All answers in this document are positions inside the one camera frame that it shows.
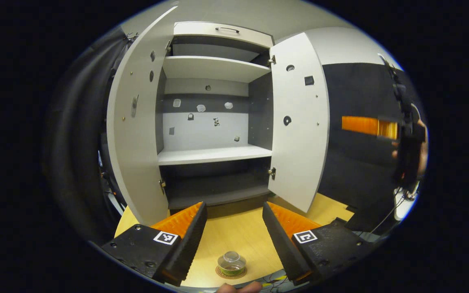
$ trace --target open cabinet door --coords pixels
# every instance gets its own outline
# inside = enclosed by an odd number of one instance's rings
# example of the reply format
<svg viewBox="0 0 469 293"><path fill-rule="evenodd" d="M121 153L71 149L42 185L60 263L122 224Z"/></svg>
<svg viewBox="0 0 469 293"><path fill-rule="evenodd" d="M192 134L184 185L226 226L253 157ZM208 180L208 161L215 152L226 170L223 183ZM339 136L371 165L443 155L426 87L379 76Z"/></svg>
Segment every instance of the open cabinet door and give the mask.
<svg viewBox="0 0 469 293"><path fill-rule="evenodd" d="M307 212L327 151L329 102L322 65L305 33L270 48L274 124L269 190Z"/></svg>
<svg viewBox="0 0 469 293"><path fill-rule="evenodd" d="M142 225L167 216L155 142L158 80L173 38L172 7L134 41L117 68L106 116L112 169L125 201Z"/></svg>

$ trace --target ceiling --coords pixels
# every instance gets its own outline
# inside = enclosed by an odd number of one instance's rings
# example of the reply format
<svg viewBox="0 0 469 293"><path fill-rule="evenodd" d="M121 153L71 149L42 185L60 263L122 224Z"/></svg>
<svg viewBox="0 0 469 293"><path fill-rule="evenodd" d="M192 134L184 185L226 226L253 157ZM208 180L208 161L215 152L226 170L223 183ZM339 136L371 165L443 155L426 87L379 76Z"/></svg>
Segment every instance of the ceiling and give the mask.
<svg viewBox="0 0 469 293"><path fill-rule="evenodd" d="M141 11L121 26L125 33L140 34L173 6L179 6L178 10L182 12L180 22L203 21L245 26L272 35L276 43L312 28L355 28L329 11L301 0L170 0Z"/></svg>

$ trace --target coaster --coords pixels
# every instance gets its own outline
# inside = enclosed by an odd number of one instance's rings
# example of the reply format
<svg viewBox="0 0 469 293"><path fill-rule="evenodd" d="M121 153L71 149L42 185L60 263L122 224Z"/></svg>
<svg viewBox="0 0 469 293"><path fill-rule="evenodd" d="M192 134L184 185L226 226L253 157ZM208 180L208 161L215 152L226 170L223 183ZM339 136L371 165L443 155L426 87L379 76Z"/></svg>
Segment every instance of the coaster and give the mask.
<svg viewBox="0 0 469 293"><path fill-rule="evenodd" d="M219 266L216 267L215 271L220 277L222 277L224 279L234 280L234 279L242 278L243 276L245 276L245 274L247 273L247 268L244 267L243 272L240 273L240 275L237 275L237 276L227 276L227 275L225 275L224 273L222 273L222 271L220 271Z"/></svg>

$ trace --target orange object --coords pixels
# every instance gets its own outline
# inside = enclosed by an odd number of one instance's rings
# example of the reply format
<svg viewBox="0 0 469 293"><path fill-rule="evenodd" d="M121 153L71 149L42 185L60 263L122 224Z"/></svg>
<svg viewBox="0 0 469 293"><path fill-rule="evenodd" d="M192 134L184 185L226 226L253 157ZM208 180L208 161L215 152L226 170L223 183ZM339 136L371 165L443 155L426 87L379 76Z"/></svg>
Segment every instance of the orange object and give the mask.
<svg viewBox="0 0 469 293"><path fill-rule="evenodd" d="M197 212L199 211L199 208L202 203L203 202L199 202L197 204L194 204L193 206L190 206L189 208L186 208L176 213L175 215L167 217L166 219L154 225L151 225L151 228L176 234L179 235L180 238L184 239L184 236L188 231L189 225L191 224L191 221L193 221L195 215L197 215Z"/></svg>
<svg viewBox="0 0 469 293"><path fill-rule="evenodd" d="M272 202L267 202L274 213L276 219L280 223L281 227L287 234L287 237L292 241L292 235L294 233L303 232L307 230L312 230L321 227L322 225L304 217L294 213L292 211L287 210L286 208L282 208Z"/></svg>
<svg viewBox="0 0 469 293"><path fill-rule="evenodd" d="M341 117L341 129L373 136L383 136L396 140L398 137L398 124L375 118L343 116Z"/></svg>

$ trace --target clear plastic cup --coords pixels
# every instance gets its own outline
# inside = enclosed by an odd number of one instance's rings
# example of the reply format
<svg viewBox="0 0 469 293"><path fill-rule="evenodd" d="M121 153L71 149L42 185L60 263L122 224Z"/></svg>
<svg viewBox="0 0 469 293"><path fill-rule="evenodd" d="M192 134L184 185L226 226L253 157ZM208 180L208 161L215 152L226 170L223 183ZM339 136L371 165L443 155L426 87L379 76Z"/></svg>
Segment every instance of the clear plastic cup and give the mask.
<svg viewBox="0 0 469 293"><path fill-rule="evenodd" d="M218 258L218 266L226 276L237 276L245 269L245 258L235 251L228 251Z"/></svg>

